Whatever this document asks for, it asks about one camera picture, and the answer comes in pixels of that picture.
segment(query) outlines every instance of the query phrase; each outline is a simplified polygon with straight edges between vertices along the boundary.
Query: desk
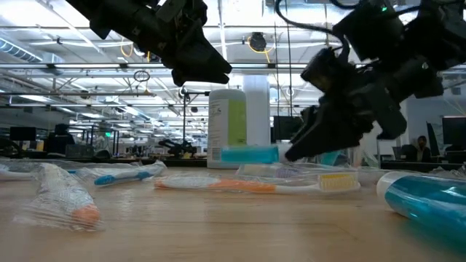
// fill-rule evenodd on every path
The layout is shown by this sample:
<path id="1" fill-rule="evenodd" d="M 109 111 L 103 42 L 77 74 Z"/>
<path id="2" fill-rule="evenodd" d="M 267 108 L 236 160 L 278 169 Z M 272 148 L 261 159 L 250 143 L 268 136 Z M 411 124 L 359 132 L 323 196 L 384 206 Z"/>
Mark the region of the desk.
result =
<path id="1" fill-rule="evenodd" d="M 17 206 L 32 198 L 35 190 L 29 182 L 0 183 L 0 261 L 456 262 L 466 258 L 388 211 L 371 192 L 319 200 L 155 191 L 151 183 L 120 184 L 94 194 L 106 230 L 72 232 L 10 222 Z"/>
<path id="2" fill-rule="evenodd" d="M 380 168 L 383 170 L 411 170 L 417 172 L 430 172 L 436 168 L 442 167 L 444 170 L 458 170 L 462 164 L 443 164 L 443 163 L 421 163 L 421 162 L 402 162 L 402 161 L 382 161 Z"/>

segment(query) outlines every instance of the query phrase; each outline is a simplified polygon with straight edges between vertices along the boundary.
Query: yellow cable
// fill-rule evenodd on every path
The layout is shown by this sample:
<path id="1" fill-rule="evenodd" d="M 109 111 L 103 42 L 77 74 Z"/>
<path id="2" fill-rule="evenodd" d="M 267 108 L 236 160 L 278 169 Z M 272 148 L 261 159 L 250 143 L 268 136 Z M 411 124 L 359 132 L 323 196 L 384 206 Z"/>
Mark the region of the yellow cable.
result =
<path id="1" fill-rule="evenodd" d="M 270 49 L 266 51 L 255 51 L 251 46 L 250 46 L 250 36 L 248 37 L 248 47 L 249 49 L 253 50 L 253 52 L 258 53 L 258 54 L 265 54 L 265 57 L 267 58 L 267 62 L 270 63 L 270 58 L 269 58 L 269 52 L 272 51 L 275 46 L 270 47 Z"/>
<path id="2" fill-rule="evenodd" d="M 133 54 L 133 45 L 134 45 L 134 44 L 131 44 L 131 51 L 130 51 L 130 54 L 127 54 L 127 53 L 123 50 L 123 45 L 121 45 L 121 46 L 119 47 L 119 49 L 120 49 L 120 51 L 122 51 L 122 55 L 124 55 L 125 57 L 130 57 L 130 56 Z"/>
<path id="3" fill-rule="evenodd" d="M 255 51 L 255 50 L 250 46 L 250 36 L 248 37 L 248 46 L 249 46 L 249 48 L 250 48 L 251 50 L 253 50 L 253 52 L 256 52 L 256 53 L 258 53 L 258 54 L 264 54 L 264 53 L 266 54 L 266 53 L 268 53 L 268 52 L 270 52 L 270 51 L 272 51 L 272 50 L 274 49 L 274 47 L 270 47 L 270 49 L 268 49 L 267 51 Z"/>
<path id="4" fill-rule="evenodd" d="M 268 52 L 265 53 L 265 58 L 267 58 L 267 62 L 270 63 L 270 58 L 269 58 L 269 53 Z"/>

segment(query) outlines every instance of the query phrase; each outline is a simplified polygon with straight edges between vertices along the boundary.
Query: black cable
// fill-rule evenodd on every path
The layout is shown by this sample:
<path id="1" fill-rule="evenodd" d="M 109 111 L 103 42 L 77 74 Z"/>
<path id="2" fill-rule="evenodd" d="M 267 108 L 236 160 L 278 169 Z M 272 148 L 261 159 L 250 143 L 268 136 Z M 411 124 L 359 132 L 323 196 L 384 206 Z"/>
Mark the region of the black cable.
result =
<path id="1" fill-rule="evenodd" d="M 340 8 L 340 9 L 345 9 L 345 10 L 355 9 L 355 8 L 358 7 L 359 4 L 360 4 L 360 3 L 358 2 L 358 3 L 356 3 L 356 4 L 349 4 L 349 5 L 346 5 L 346 4 L 340 3 L 338 0 L 330 0 L 330 2 L 331 2 L 334 6 Z"/>
<path id="2" fill-rule="evenodd" d="M 345 60 L 348 59 L 348 56 L 350 55 L 350 45 L 348 44 L 348 41 L 343 36 L 339 36 L 339 35 L 335 34 L 335 32 L 333 32 L 332 30 L 330 30 L 328 28 L 323 28 L 323 27 L 316 26 L 316 25 L 298 23 L 298 22 L 294 22 L 294 21 L 289 20 L 280 11 L 280 2 L 281 1 L 282 0 L 277 0 L 275 2 L 275 12 L 277 13 L 277 15 L 280 18 L 282 18 L 285 22 L 296 26 L 297 28 L 303 28 L 303 29 L 308 29 L 308 30 L 313 30 L 313 31 L 319 31 L 319 32 L 328 33 L 328 34 L 330 34 L 332 36 L 335 36 L 341 42 L 341 45 L 343 46 L 343 50 L 341 51 L 339 57 L 341 57 L 341 58 L 343 58 Z"/>
<path id="3" fill-rule="evenodd" d="M 288 0 L 285 0 L 286 14 L 288 14 Z M 291 76 L 291 41 L 290 41 L 290 24 L 286 24 L 288 31 L 288 65 L 290 66 L 290 116 L 293 116 L 293 77 Z"/>
<path id="4" fill-rule="evenodd" d="M 277 37 L 277 23 L 274 23 L 274 34 L 275 34 L 275 44 L 278 45 L 278 37 Z M 280 137 L 280 83 L 278 81 L 278 48 L 275 48 L 275 68 L 277 69 L 277 77 L 275 77 L 275 80 L 277 80 L 277 126 L 275 126 L 275 118 L 274 118 L 274 134 L 275 135 L 275 141 L 278 140 L 277 138 Z"/>

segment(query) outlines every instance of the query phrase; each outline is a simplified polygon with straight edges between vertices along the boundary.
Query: white bottle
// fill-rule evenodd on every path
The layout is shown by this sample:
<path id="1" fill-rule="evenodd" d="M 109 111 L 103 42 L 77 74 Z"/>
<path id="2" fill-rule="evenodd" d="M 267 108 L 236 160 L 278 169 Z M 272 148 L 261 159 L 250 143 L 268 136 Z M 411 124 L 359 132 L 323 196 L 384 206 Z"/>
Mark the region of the white bottle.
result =
<path id="1" fill-rule="evenodd" d="M 208 168 L 237 169 L 221 161 L 221 149 L 246 146 L 246 95 L 241 90 L 214 90 L 209 94 Z"/>

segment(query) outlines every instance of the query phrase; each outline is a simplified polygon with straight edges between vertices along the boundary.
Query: plastic bottle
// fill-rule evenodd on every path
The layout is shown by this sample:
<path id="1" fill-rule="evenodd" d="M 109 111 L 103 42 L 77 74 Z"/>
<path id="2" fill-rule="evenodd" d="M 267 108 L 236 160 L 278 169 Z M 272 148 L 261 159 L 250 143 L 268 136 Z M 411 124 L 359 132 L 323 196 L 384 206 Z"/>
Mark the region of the plastic bottle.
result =
<path id="1" fill-rule="evenodd" d="M 377 195 L 397 213 L 466 241 L 466 180 L 389 172 L 377 183 Z"/>
<path id="2" fill-rule="evenodd" d="M 221 149 L 246 146 L 246 95 L 241 90 L 214 90 L 209 94 L 208 168 L 237 169 L 221 161 Z"/>
<path id="3" fill-rule="evenodd" d="M 241 146 L 223 148 L 221 160 L 224 162 L 240 164 L 272 164 L 286 163 L 285 152 L 291 144 L 280 144 L 271 146 Z"/>

